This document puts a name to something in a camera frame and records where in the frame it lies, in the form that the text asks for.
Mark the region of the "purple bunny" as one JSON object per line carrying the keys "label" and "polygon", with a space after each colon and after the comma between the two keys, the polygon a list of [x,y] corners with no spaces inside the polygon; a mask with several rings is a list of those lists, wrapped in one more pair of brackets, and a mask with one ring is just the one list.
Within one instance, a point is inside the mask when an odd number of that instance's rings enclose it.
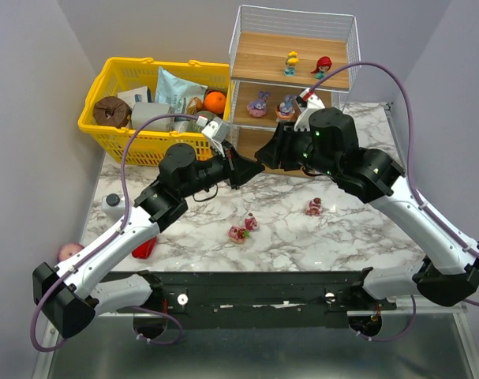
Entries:
{"label": "purple bunny", "polygon": [[247,111],[252,118],[262,118],[268,112],[267,100],[270,97],[270,92],[259,91],[258,97],[252,100],[247,105]]}
{"label": "purple bunny", "polygon": [[292,119],[295,114],[294,105],[296,96],[286,95],[283,98],[283,101],[276,107],[276,121],[285,122]]}

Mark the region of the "red white figure toy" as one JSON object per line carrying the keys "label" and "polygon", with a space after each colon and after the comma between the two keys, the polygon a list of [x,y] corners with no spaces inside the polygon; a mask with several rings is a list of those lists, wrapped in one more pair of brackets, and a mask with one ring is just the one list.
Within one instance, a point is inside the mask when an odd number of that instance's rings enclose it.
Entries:
{"label": "red white figure toy", "polygon": [[305,213],[310,216],[319,216],[321,214],[321,199],[314,197],[309,200]]}

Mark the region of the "yellow blue duck toy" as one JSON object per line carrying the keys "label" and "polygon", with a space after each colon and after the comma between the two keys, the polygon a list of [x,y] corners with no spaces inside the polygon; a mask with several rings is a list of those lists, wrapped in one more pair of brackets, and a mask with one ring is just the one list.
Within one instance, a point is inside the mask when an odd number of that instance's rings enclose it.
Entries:
{"label": "yellow blue duck toy", "polygon": [[285,61],[285,70],[284,74],[288,77],[292,77],[296,72],[296,65],[299,63],[298,53],[296,51],[291,51]]}

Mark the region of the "red cherry toy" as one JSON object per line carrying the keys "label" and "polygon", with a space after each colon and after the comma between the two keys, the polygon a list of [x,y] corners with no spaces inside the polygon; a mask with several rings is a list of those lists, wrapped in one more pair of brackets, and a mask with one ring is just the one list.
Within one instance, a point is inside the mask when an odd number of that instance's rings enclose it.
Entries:
{"label": "red cherry toy", "polygon": [[320,57],[316,62],[316,68],[311,72],[311,74],[316,79],[322,79],[326,76],[327,72],[332,67],[332,60],[328,56]]}

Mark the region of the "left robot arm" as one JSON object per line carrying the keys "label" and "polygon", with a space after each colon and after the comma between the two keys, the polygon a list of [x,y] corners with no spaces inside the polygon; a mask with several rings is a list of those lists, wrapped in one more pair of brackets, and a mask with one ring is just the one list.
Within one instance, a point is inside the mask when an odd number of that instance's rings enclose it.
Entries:
{"label": "left robot arm", "polygon": [[75,336],[99,312],[101,300],[92,297],[99,282],[137,247],[175,223],[188,209],[187,197],[220,182],[236,190],[264,171],[261,163],[241,156],[229,143],[223,151],[201,161],[188,144],[169,147],[156,180],[125,206],[113,227],[75,257],[34,269],[36,312],[44,314],[62,338]]}

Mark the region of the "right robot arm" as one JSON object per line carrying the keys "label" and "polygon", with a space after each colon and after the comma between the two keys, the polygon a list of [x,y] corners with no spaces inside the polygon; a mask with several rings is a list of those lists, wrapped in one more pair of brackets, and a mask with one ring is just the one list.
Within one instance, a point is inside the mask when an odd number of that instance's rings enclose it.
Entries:
{"label": "right robot arm", "polygon": [[280,122],[255,157],[271,169],[325,174],[341,190],[383,213],[425,253],[410,265],[367,268],[357,290],[377,300],[422,295],[440,306],[466,300],[479,287],[479,242],[449,223],[411,193],[403,168],[386,152],[362,148],[354,120],[331,107],[309,116],[309,127]]}

